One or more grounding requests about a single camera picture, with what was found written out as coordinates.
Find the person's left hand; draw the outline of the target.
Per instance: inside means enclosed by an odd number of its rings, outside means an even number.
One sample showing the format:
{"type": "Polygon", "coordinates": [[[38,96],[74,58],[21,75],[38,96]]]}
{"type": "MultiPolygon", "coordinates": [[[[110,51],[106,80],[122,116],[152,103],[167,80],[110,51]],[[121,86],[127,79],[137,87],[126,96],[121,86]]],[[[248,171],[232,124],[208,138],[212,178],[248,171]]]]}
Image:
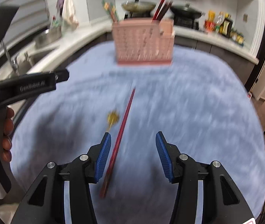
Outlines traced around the person's left hand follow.
{"type": "Polygon", "coordinates": [[[12,108],[6,107],[6,118],[4,120],[3,127],[3,139],[2,139],[2,148],[3,153],[1,154],[1,158],[3,161],[10,163],[12,160],[12,142],[10,138],[10,134],[14,129],[14,124],[12,121],[12,117],[14,116],[14,110],[12,108]]]}

